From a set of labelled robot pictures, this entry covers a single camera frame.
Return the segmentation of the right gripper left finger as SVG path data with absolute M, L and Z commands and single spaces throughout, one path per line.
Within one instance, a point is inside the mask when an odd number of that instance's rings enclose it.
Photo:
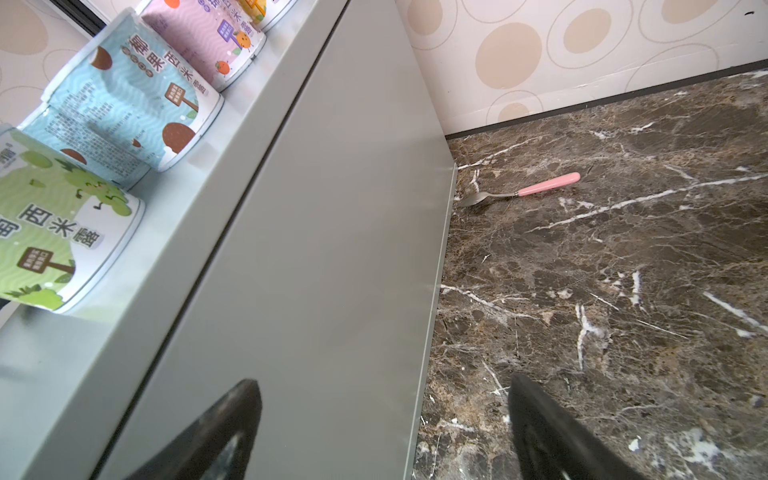
M 241 380 L 129 477 L 244 478 L 262 408 L 258 382 Z

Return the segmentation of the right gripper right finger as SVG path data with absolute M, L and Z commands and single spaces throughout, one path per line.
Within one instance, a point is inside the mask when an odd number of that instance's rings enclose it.
M 524 479 L 643 477 L 522 373 L 511 377 L 508 410 Z

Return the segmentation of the white can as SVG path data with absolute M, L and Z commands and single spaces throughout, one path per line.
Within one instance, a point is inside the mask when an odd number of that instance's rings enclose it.
M 41 104 L 18 128 L 124 189 L 132 188 L 150 171 L 148 165 L 105 140 L 82 122 L 46 104 Z

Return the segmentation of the grey green can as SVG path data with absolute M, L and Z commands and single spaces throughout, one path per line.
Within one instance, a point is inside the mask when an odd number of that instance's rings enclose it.
M 131 7 L 56 74 L 41 100 L 158 172 L 181 160 L 224 103 Z

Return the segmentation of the pink can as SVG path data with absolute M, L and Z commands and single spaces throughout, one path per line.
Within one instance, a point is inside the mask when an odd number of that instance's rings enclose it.
M 141 2 L 136 12 L 219 92 L 267 42 L 239 1 L 152 0 Z

